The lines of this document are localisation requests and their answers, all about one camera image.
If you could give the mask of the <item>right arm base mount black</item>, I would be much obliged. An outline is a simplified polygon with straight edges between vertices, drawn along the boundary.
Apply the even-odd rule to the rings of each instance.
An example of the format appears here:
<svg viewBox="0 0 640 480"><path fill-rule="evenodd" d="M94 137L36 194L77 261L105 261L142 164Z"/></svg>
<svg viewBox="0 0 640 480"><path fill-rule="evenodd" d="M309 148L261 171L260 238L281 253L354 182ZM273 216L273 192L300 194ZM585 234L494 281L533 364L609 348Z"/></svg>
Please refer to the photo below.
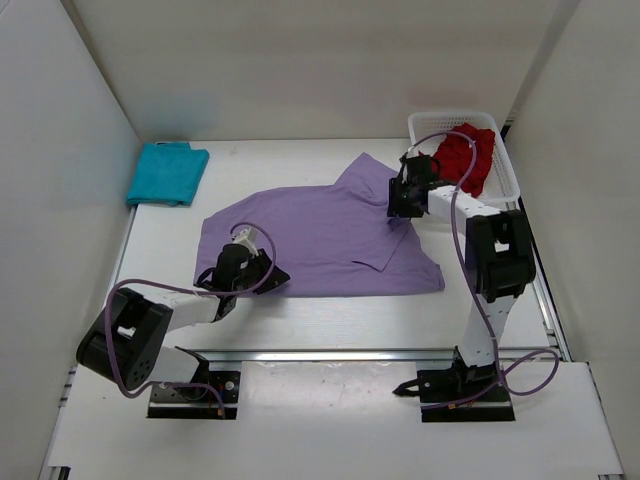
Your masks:
<svg viewBox="0 0 640 480"><path fill-rule="evenodd" d="M495 373L466 379L453 367L418 370L417 377L393 390L419 399L422 423L489 423L516 420L510 394Z"/></svg>

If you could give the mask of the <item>teal t shirt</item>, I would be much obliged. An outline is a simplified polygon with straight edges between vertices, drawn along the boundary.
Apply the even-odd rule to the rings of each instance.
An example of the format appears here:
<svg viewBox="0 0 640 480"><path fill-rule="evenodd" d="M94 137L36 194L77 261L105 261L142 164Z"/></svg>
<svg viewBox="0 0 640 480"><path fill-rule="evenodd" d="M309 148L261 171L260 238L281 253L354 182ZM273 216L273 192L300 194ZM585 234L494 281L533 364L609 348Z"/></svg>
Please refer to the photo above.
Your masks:
<svg viewBox="0 0 640 480"><path fill-rule="evenodd" d="M190 206L210 155L188 143L145 143L126 196L127 205Z"/></svg>

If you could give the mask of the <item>red t shirt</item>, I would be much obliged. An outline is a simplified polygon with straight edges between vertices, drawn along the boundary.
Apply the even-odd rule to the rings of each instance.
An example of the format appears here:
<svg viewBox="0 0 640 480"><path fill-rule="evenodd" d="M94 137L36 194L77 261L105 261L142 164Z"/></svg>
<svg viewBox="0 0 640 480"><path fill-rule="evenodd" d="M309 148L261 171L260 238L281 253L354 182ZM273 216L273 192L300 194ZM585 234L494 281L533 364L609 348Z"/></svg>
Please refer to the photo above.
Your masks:
<svg viewBox="0 0 640 480"><path fill-rule="evenodd" d="M456 126L453 131L466 135L475 143L476 162L461 189L479 197L492 167L495 133L491 129L477 129L469 123ZM471 164L472 147L462 137L447 135L433 158L440 164L440 178L457 184Z"/></svg>

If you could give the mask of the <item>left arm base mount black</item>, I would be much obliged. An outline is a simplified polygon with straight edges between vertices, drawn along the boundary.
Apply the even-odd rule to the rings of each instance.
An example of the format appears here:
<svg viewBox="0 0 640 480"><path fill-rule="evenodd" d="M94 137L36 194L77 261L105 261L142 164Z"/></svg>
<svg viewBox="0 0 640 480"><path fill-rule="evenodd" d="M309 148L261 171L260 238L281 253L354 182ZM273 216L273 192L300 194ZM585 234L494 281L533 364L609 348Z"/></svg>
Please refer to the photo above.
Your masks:
<svg viewBox="0 0 640 480"><path fill-rule="evenodd" d="M147 406L149 419L235 420L241 390L240 362L211 362L203 380L217 394L202 387L154 386Z"/></svg>

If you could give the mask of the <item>lavender t shirt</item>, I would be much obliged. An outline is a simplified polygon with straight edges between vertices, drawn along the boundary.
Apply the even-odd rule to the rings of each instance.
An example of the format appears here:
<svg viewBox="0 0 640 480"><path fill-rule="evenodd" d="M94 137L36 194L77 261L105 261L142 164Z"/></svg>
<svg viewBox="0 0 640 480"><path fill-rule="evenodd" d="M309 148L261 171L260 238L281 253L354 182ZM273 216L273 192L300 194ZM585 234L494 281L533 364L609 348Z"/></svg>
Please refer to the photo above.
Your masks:
<svg viewBox="0 0 640 480"><path fill-rule="evenodd" d="M276 252L290 279L285 297L429 294L444 290L441 268L422 250L407 219L387 215L396 173L367 153L332 185L281 187L254 193L203 221L195 274L217 263L233 225L263 229L257 245Z"/></svg>

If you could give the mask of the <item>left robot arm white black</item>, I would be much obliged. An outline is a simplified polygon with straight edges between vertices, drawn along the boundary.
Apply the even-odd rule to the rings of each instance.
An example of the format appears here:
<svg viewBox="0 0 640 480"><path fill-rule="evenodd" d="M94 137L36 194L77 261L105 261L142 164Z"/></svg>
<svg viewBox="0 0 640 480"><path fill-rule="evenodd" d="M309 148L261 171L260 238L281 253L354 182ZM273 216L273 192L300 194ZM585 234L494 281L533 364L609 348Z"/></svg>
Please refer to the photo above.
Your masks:
<svg viewBox="0 0 640 480"><path fill-rule="evenodd" d="M208 362L184 347L168 347L165 336L226 317L245 293L269 293L290 281L267 252L246 241L225 245L216 264L197 277L194 291L161 288L145 296L125 281L84 335L76 361L116 383L133 398L150 385L177 389L198 400L213 390Z"/></svg>

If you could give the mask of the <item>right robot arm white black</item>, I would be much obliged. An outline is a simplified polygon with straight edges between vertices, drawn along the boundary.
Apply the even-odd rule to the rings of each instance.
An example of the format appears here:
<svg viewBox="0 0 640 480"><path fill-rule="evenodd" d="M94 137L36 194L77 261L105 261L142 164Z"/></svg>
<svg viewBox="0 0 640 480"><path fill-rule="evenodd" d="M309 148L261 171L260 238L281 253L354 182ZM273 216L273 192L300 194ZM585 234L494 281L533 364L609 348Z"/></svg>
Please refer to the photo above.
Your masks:
<svg viewBox="0 0 640 480"><path fill-rule="evenodd" d="M519 210L500 210L438 178L439 163L429 156L400 159L389 181L387 214L447 220L472 295L462 343L456 347L449 387L470 400L497 377L496 346L517 298L536 275L531 232Z"/></svg>

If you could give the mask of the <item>white plastic basket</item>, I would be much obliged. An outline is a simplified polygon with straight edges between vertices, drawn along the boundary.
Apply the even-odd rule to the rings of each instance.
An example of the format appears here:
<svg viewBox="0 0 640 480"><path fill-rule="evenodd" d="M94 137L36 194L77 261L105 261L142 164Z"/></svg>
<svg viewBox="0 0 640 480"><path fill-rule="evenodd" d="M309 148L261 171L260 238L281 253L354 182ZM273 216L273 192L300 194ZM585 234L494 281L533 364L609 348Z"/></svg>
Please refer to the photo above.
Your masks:
<svg viewBox="0 0 640 480"><path fill-rule="evenodd" d="M410 141L421 144L413 151L415 156L419 154L433 157L440 143L447 135L469 137L453 131L453 128L464 123L469 123L477 129L491 129L495 133L493 150L493 162L490 173L484 183L480 201L502 206L509 202L515 202L520 197L520 189L513 171L510 159L506 152L500 131L489 114L478 111L442 111L413 113L408 117Z"/></svg>

